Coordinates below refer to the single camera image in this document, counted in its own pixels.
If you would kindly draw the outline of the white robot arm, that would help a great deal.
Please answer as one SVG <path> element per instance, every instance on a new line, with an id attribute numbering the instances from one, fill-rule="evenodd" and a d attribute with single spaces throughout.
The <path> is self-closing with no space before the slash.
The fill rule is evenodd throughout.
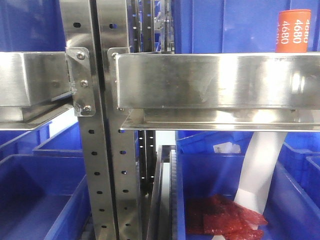
<path id="1" fill-rule="evenodd" d="M 253 133 L 244 156 L 234 201 L 262 214 L 268 200 L 273 172 L 287 132 Z"/>

